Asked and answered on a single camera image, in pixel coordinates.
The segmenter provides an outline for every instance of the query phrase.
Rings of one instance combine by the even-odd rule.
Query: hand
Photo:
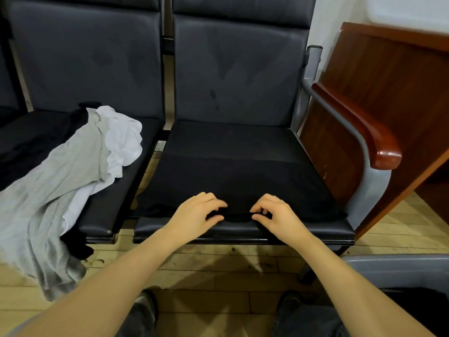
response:
[[[224,220],[222,215],[215,215],[208,220],[206,216],[213,210],[227,206],[226,202],[218,200],[212,193],[199,193],[182,203],[163,229],[177,245],[175,248],[179,248]]]
[[[254,214],[252,219],[259,221],[279,240],[291,247],[296,248],[301,238],[311,235],[290,206],[276,196],[265,194],[250,209],[251,213],[260,211],[263,214],[272,213],[272,219],[261,214]]]

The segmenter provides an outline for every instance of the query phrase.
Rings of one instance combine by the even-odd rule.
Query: wooden armrest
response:
[[[362,135],[373,169],[392,170],[399,166],[402,152],[396,138],[384,124],[332,88],[321,83],[314,83],[311,88]]]

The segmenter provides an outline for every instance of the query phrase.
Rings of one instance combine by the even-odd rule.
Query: person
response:
[[[189,198],[166,226],[87,278],[13,335],[153,336],[156,301],[150,292],[142,292],[145,283],[171,253],[223,220],[220,215],[206,220],[210,212],[221,207],[227,204],[212,193]],[[334,305],[308,306],[301,303],[297,293],[286,293],[278,305],[273,337],[433,336],[313,236],[284,201],[265,194],[250,212],[254,220],[304,258]],[[264,215],[268,212],[272,219]]]

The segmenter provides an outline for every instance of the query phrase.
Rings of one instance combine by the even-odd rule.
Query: armrest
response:
[[[351,131],[356,138],[359,138],[356,135],[357,133],[362,136],[368,149],[371,168],[393,170],[399,166],[402,152],[396,138],[384,124],[378,122],[360,106],[332,88],[321,83],[308,84],[307,86],[311,95],[318,102],[324,105],[327,110],[329,110],[329,107],[333,110],[329,110],[329,112],[344,124],[346,129]]]

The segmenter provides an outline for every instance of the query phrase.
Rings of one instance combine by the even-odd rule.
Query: chair leg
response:
[[[341,256],[348,248],[349,246],[342,246],[339,250],[334,251],[334,253]],[[303,285],[311,285],[316,279],[317,275],[308,264],[303,267],[297,276],[298,282]]]

